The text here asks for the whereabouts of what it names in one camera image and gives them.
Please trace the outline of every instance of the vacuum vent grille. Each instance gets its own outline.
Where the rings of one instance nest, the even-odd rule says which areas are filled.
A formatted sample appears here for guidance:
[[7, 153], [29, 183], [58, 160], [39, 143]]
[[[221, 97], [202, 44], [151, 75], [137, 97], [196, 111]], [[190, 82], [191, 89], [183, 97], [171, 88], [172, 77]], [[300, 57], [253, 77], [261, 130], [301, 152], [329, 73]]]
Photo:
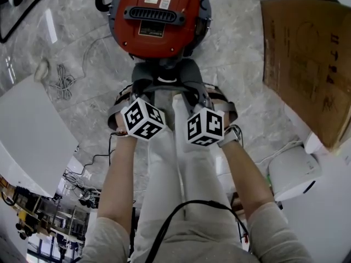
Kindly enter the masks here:
[[147, 19], [166, 23], [175, 22], [177, 19], [175, 12], [141, 7], [133, 7], [129, 11], [129, 15], [134, 19]]

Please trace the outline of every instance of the white pants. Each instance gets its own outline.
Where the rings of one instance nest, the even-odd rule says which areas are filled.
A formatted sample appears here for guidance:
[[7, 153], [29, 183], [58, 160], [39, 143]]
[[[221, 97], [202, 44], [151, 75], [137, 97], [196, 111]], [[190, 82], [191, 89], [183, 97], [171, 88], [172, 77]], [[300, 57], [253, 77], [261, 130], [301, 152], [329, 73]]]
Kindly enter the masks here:
[[[166, 220], [176, 206], [183, 202], [180, 177], [183, 181], [185, 201], [216, 201], [230, 207], [216, 176], [210, 150], [185, 142], [188, 113], [181, 95], [173, 98], [173, 109], [176, 144], [169, 129], [149, 142], [150, 181], [145, 192], [139, 225]], [[172, 221], [176, 220], [231, 224], [231, 227], [236, 227], [235, 218], [229, 211], [203, 204], [187, 205], [173, 217]], [[237, 238], [237, 229], [233, 230], [233, 237]]]

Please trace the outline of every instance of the cardboard box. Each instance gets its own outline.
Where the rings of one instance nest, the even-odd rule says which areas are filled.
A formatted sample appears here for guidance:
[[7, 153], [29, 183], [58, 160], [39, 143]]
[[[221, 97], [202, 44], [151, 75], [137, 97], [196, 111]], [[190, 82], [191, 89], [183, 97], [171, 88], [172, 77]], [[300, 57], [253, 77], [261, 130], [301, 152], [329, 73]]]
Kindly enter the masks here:
[[264, 83], [334, 150], [351, 117], [351, 8], [320, 0], [262, 1]]

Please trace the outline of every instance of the floor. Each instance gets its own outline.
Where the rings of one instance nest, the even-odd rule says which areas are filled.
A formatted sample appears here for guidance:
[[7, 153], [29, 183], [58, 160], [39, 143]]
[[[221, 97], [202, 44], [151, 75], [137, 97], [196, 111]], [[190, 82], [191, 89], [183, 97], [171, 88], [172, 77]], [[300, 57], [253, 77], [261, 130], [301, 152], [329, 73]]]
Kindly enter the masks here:
[[[2, 36], [32, 1], [25, 0], [15, 9], [8, 4], [1, 6]], [[75, 156], [83, 165], [90, 163], [93, 155], [107, 153], [110, 130], [106, 112], [117, 92], [129, 83], [134, 66], [113, 38], [105, 38], [95, 42], [89, 51], [84, 66], [86, 77], [72, 87], [70, 100], [59, 99], [50, 86], [57, 81], [57, 64], [64, 64], [74, 77], [82, 77], [84, 51], [94, 40], [110, 34], [106, 13], [98, 12], [94, 1], [43, 0], [9, 41], [0, 45], [0, 96], [34, 73], [42, 58], [49, 60], [51, 71], [44, 85], [61, 118], [80, 143]], [[245, 149], [259, 162], [295, 138], [282, 101], [262, 83], [264, 43], [260, 0], [210, 1], [211, 29], [193, 58], [204, 80], [219, 85], [236, 104], [237, 124], [244, 133]], [[54, 44], [46, 22], [48, 9], [58, 37]], [[8, 67], [13, 69], [12, 79]], [[162, 96], [170, 104], [171, 95]], [[146, 154], [146, 143], [139, 142], [134, 169], [134, 199], [138, 208], [148, 184]], [[263, 173], [267, 172], [268, 162], [259, 165]], [[86, 184], [101, 188], [107, 169], [107, 158], [97, 158], [93, 166], [87, 167]], [[228, 169], [216, 170], [227, 193], [233, 191]]]

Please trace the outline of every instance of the black and white marker cube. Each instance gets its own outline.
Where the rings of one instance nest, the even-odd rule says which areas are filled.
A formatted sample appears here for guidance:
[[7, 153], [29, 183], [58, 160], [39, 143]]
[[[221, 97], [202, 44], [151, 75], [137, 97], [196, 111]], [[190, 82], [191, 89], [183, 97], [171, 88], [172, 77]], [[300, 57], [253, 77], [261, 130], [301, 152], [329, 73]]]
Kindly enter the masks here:
[[149, 141], [157, 133], [165, 129], [165, 114], [137, 98], [129, 107], [121, 111], [128, 134]]
[[208, 108], [192, 116], [186, 123], [186, 141], [209, 146], [224, 139], [224, 112]]

